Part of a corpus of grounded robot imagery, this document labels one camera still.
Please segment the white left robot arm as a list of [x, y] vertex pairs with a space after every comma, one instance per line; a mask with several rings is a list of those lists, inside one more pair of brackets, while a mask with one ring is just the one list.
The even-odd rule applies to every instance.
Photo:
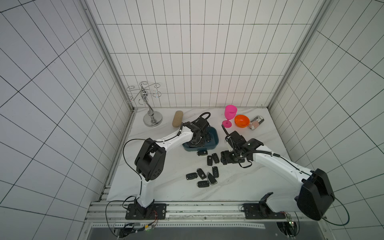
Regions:
[[146, 209], [154, 202], [153, 181], [164, 169], [167, 152], [182, 145], [192, 149], [204, 148], [209, 126], [208, 120], [200, 116], [192, 122], [182, 123], [179, 130], [164, 138], [144, 141], [135, 159], [137, 172], [144, 178], [138, 199], [140, 207]]

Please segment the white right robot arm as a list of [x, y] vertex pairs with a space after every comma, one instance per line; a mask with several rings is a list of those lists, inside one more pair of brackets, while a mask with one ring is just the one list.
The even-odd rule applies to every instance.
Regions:
[[261, 212], [301, 212], [308, 218], [323, 219], [330, 206], [337, 200], [327, 173], [316, 169], [312, 171], [274, 153], [256, 139], [246, 141], [238, 132], [227, 133], [225, 140], [230, 151], [221, 153], [227, 163], [258, 163], [267, 167], [289, 184], [290, 191], [268, 192], [259, 201]]

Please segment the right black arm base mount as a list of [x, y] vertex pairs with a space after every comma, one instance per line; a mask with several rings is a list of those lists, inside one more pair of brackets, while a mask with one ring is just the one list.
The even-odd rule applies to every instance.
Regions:
[[283, 213], [273, 212], [267, 205], [267, 199], [273, 194], [269, 192], [264, 195], [258, 203], [243, 204], [241, 211], [245, 213], [247, 220], [283, 220], [286, 218]]

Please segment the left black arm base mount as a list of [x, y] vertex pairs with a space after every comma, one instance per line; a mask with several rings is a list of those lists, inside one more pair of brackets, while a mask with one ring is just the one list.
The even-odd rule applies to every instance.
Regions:
[[152, 201], [146, 208], [137, 200], [127, 207], [126, 220], [164, 220], [167, 213], [167, 204], [159, 204]]

